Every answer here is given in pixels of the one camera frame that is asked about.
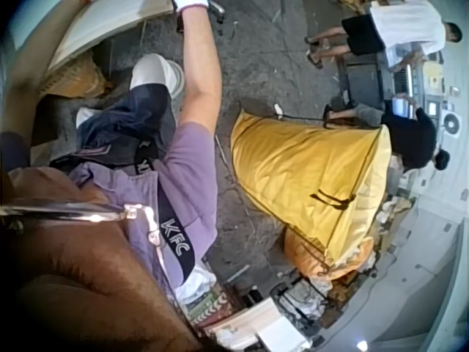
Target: white glove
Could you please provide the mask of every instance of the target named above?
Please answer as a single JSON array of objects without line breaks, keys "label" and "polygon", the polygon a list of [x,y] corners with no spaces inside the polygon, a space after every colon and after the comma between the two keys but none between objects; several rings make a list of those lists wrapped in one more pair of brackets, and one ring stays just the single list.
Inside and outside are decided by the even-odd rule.
[{"label": "white glove", "polygon": [[178,13],[192,6],[202,6],[208,9],[208,0],[173,0],[173,3]]}]

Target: drawstring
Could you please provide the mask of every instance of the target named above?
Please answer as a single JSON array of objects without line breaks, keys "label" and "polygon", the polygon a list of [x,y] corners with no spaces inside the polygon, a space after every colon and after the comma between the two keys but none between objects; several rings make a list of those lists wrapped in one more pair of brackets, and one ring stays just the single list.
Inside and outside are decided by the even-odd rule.
[{"label": "drawstring", "polygon": [[355,200],[355,198],[357,197],[356,194],[353,194],[349,199],[344,199],[344,200],[341,200],[339,198],[335,198],[335,197],[332,197],[326,193],[324,193],[323,191],[321,191],[320,189],[318,190],[319,193],[321,193],[323,196],[333,200],[334,202],[337,202],[338,205],[334,205],[334,204],[330,204],[326,201],[324,201],[323,199],[321,199],[317,194],[312,194],[310,197],[315,199],[315,200],[319,200],[321,203],[323,204],[326,204],[326,205],[330,205],[331,207],[337,209],[337,210],[346,210],[348,209],[349,205],[351,202],[353,202]]}]

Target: black shorts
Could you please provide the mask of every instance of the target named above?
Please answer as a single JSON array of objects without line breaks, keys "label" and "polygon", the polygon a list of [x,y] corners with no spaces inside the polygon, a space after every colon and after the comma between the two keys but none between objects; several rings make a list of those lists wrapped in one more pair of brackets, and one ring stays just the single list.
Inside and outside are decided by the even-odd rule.
[{"label": "black shorts", "polygon": [[347,42],[354,55],[379,53],[385,49],[371,15],[347,18],[342,21],[342,27],[349,36]]}]

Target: tiled floor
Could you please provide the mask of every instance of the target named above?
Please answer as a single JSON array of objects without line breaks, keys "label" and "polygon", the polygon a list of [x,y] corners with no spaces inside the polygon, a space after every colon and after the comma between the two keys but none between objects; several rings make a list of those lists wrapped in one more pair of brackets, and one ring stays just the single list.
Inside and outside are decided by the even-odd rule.
[{"label": "tiled floor", "polygon": [[[281,2],[285,3],[284,11]],[[224,79],[217,135],[228,163],[224,163],[217,149],[219,235],[207,256],[221,280],[250,265],[236,282],[238,287],[258,285],[268,294],[278,280],[278,272],[290,269],[277,244],[282,226],[254,209],[236,186],[229,170],[229,136],[240,106],[250,110],[262,106],[272,109],[279,103],[285,114],[320,117],[323,106],[339,93],[336,64],[327,61],[323,70],[314,69],[306,60],[308,48],[303,38],[338,24],[344,10],[329,0],[219,3],[226,8],[227,19],[220,25],[212,18]],[[104,56],[102,53],[109,48],[112,54]],[[125,92],[131,68],[141,55],[151,52],[182,64],[182,38],[176,33],[173,15],[147,21],[143,37],[140,26],[105,41],[95,51],[95,61],[101,63],[105,74],[111,73],[117,87],[110,98],[48,99],[53,109],[48,109],[47,115],[50,118],[52,114],[59,127],[54,156],[74,150],[78,108],[103,106]]]}]

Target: gray floor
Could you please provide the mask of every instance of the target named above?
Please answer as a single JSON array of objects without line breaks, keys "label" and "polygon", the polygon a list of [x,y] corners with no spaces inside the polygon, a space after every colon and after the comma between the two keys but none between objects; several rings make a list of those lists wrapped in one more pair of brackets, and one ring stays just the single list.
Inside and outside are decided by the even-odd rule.
[{"label": "gray floor", "polygon": [[[278,103],[285,114],[320,117],[324,105],[339,94],[336,63],[325,61],[322,70],[312,67],[306,60],[308,48],[303,38],[339,24],[345,11],[330,0],[288,0],[284,11],[280,0],[219,3],[226,8],[227,20],[220,25],[212,18],[224,79],[217,136],[228,163],[217,148],[219,235],[207,257],[221,281],[250,265],[236,281],[237,286],[242,290],[258,285],[268,294],[278,281],[278,273],[292,269],[278,242],[282,226],[256,210],[237,187],[230,170],[229,136],[240,106],[257,112],[265,111],[265,106],[271,110]],[[143,37],[139,26],[95,49],[95,61],[116,89],[104,99],[48,99],[48,118],[52,115],[59,129],[53,156],[75,149],[78,108],[101,107],[114,101],[128,88],[137,60],[152,52],[182,64],[182,38],[176,33],[173,15],[147,21]]]}]

